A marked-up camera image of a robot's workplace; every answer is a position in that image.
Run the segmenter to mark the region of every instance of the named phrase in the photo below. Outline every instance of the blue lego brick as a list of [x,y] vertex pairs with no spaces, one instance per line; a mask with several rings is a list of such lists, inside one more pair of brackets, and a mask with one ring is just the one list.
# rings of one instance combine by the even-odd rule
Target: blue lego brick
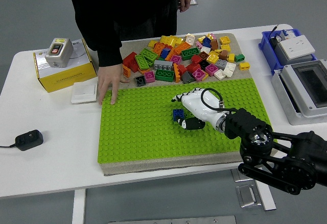
[[184,118],[184,109],[173,109],[173,119],[176,122],[179,118]]

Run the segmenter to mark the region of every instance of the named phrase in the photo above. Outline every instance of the black power adapter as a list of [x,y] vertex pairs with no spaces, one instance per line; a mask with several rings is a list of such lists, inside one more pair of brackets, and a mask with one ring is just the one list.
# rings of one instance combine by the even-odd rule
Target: black power adapter
[[41,145],[43,143],[43,136],[38,130],[33,130],[17,136],[15,142],[16,143],[13,146],[21,151],[25,151]]

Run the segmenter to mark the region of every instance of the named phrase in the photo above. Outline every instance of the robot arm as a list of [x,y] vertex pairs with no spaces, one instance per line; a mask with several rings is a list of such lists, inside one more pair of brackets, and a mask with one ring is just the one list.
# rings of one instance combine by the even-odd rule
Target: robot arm
[[[219,99],[209,91],[215,92]],[[316,183],[327,186],[327,142],[313,131],[298,135],[273,132],[270,125],[243,108],[226,109],[222,96],[210,88],[195,88],[175,96],[172,101],[182,102],[195,116],[179,120],[180,125],[184,123],[184,129],[203,129],[208,121],[227,138],[241,138],[243,163],[239,171],[246,176],[294,195],[313,188]],[[202,127],[187,127],[191,119],[200,121]],[[275,139],[290,141],[291,147],[278,144]],[[273,157],[273,148],[287,155]],[[267,170],[257,168],[260,165]]]

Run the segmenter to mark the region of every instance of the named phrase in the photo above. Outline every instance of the grey floor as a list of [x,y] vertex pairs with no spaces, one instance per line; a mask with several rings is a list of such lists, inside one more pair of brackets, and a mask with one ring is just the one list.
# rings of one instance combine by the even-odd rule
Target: grey floor
[[[306,35],[318,59],[327,57],[327,0],[196,1],[178,15],[178,34],[286,23]],[[0,0],[0,30],[1,89],[16,53],[48,48],[55,37],[81,38],[71,0]],[[326,220],[327,188],[317,186],[297,197],[272,189],[279,209],[262,214],[238,208],[231,179],[226,171],[90,189],[85,223],[234,214],[238,223]],[[0,223],[70,223],[73,198],[70,191],[2,199]]]

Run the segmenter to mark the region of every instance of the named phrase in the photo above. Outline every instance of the human hand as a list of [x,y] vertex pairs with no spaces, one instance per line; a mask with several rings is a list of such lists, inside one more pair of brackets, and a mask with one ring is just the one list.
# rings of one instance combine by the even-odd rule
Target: human hand
[[99,67],[98,71],[98,89],[99,89],[99,105],[102,105],[104,96],[108,87],[112,84],[112,95],[110,104],[115,104],[118,96],[119,83],[129,83],[129,79],[123,75],[123,65],[118,64],[108,67]]
[[191,5],[191,0],[179,0],[178,9],[179,12],[186,11]]

